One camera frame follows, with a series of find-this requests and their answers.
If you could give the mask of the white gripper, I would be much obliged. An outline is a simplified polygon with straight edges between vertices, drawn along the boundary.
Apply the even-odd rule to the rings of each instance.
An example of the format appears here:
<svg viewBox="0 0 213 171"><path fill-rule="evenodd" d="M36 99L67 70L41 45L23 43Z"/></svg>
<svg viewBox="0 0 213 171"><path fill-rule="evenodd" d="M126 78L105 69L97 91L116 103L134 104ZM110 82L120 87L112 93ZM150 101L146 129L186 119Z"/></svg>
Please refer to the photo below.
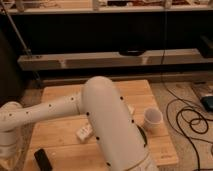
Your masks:
<svg viewBox="0 0 213 171"><path fill-rule="evenodd" d="M17 159L13 156L21 147L22 135L20 127L8 131L0 131L0 165L4 169L12 171L15 168Z"/></svg>

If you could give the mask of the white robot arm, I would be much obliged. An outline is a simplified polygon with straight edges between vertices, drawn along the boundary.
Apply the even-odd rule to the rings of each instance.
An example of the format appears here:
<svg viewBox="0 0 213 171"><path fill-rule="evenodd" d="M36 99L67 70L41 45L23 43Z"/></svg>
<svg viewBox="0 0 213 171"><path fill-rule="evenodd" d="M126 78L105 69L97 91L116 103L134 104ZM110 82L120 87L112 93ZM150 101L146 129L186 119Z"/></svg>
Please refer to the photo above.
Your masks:
<svg viewBox="0 0 213 171"><path fill-rule="evenodd" d="M21 126L78 114L87 116L110 171L159 171L119 90L102 76L89 79L77 94L27 108L2 106L0 158L17 153Z"/></svg>

